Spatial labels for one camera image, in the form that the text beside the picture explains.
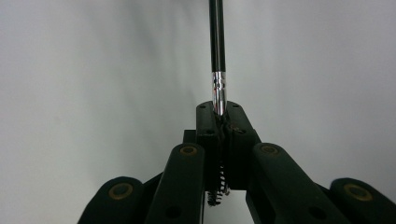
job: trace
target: gray wall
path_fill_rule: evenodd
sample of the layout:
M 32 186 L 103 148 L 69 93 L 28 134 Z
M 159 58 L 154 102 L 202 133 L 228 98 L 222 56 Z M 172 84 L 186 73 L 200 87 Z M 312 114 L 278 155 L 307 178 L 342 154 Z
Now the gray wall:
M 328 187 L 396 201 L 395 1 L 225 1 L 229 100 Z M 161 172 L 211 99 L 208 3 L 0 2 L 0 222 L 75 223 Z M 205 223 L 251 223 L 244 193 Z

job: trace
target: metal screw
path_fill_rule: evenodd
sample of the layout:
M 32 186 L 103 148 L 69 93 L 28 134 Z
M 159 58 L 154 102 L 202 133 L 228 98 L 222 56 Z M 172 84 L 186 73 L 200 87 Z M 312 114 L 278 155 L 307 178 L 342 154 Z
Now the metal screw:
M 369 202 L 373 199 L 373 195 L 367 189 L 355 184 L 345 184 L 344 191 L 349 196 L 362 202 Z
M 183 147 L 180 150 L 180 153 L 185 155 L 185 156 L 192 156 L 197 153 L 197 148 L 196 147 Z
M 131 184 L 119 183 L 108 191 L 108 196 L 114 200 L 122 200 L 131 195 L 132 191 L 134 191 L 134 187 Z

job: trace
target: silver metal band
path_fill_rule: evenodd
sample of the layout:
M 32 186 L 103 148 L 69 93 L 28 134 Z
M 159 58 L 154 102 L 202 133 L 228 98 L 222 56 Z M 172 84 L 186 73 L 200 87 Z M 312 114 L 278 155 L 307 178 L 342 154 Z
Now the silver metal band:
M 227 106 L 225 72 L 212 73 L 213 110 L 222 116 Z

